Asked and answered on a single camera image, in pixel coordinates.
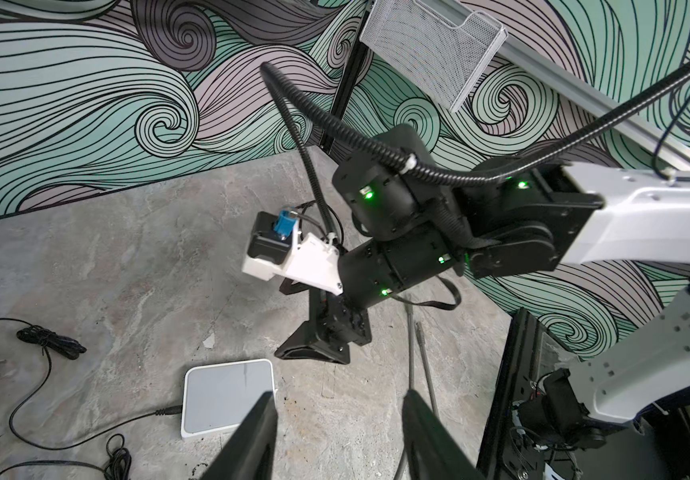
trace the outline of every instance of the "white bracket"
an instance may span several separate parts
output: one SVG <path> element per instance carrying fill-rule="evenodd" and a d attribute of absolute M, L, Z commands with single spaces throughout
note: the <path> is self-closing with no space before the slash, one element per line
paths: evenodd
<path fill-rule="evenodd" d="M 265 281 L 280 275 L 340 295 L 343 284 L 337 270 L 340 259 L 337 248 L 310 233 L 300 242 L 299 219 L 294 223 L 291 238 L 292 247 L 282 264 L 246 255 L 241 270 Z"/>

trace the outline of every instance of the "mural wall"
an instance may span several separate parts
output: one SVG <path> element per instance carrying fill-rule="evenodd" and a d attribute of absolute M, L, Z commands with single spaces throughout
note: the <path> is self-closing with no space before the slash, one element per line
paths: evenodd
<path fill-rule="evenodd" d="M 328 110 L 364 5 L 0 0 L 0 217 L 294 148 L 260 63 Z"/>
<path fill-rule="evenodd" d="M 618 101 L 690 59 L 690 0 L 463 3 L 493 13 L 510 34 Z M 592 120 L 503 58 L 495 57 L 456 114 L 434 104 L 381 59 L 367 62 L 369 70 L 353 92 L 345 121 L 368 135 L 412 124 L 446 168 L 468 170 L 491 156 L 540 148 Z M 641 114 L 664 128 L 689 91 L 690 84 Z M 673 134 L 690 147 L 690 107 Z M 332 155 L 341 158 L 347 152 L 336 144 Z M 651 159 L 614 132 L 570 156 L 625 168 L 648 168 Z M 590 357 L 651 319 L 689 274 L 689 265 L 621 260 L 474 283 L 505 311 L 527 307 L 574 351 Z"/>

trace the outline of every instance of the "white router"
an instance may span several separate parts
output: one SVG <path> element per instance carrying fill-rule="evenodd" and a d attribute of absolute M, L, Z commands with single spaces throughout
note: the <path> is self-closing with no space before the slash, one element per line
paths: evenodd
<path fill-rule="evenodd" d="M 276 389 L 270 360 L 197 366 L 185 374 L 182 438 L 233 432 L 264 392 Z"/>

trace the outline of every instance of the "gray marble floor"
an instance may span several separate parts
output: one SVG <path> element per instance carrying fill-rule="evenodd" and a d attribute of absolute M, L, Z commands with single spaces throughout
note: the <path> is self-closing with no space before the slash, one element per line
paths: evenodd
<path fill-rule="evenodd" d="M 325 194 L 349 210 L 328 181 L 336 165 L 314 159 Z M 46 386 L 22 408 L 17 428 L 60 446 L 125 418 L 181 402 L 192 366 L 268 358 L 277 384 L 274 478 L 391 478 L 400 454 L 400 399 L 407 389 L 403 306 L 369 312 L 374 340 L 351 348 L 349 366 L 280 361 L 275 348 L 307 317 L 307 296 L 283 296 L 280 279 L 241 273 L 258 210 L 312 197 L 296 154 L 254 160 L 186 178 L 0 220 L 0 316 L 71 336 L 88 348 L 54 356 Z M 362 238 L 347 222 L 347 246 Z M 440 417 L 475 461 L 493 398 L 508 317 L 465 279 L 454 312 L 416 309 L 427 333 Z M 418 299 L 448 298 L 437 280 Z M 45 358 L 0 322 L 0 469 L 30 459 L 103 465 L 104 439 L 66 452 L 25 445 L 8 415 L 40 382 Z M 203 345 L 211 333 L 215 345 Z M 417 356 L 417 388 L 425 392 Z M 226 436 L 183 441 L 179 416 L 119 429 L 134 457 L 133 478 L 198 478 Z M 81 468 L 27 467 L 4 478 L 100 478 Z"/>

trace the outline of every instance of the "blue connector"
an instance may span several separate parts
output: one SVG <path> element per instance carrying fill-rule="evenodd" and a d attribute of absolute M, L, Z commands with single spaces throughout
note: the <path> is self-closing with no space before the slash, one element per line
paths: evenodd
<path fill-rule="evenodd" d="M 284 239 L 292 235 L 292 230 L 294 230 L 294 224 L 296 222 L 297 218 L 291 216 L 289 211 L 282 210 L 281 213 L 278 214 L 276 224 L 273 225 L 273 231 L 276 232 L 281 239 Z"/>

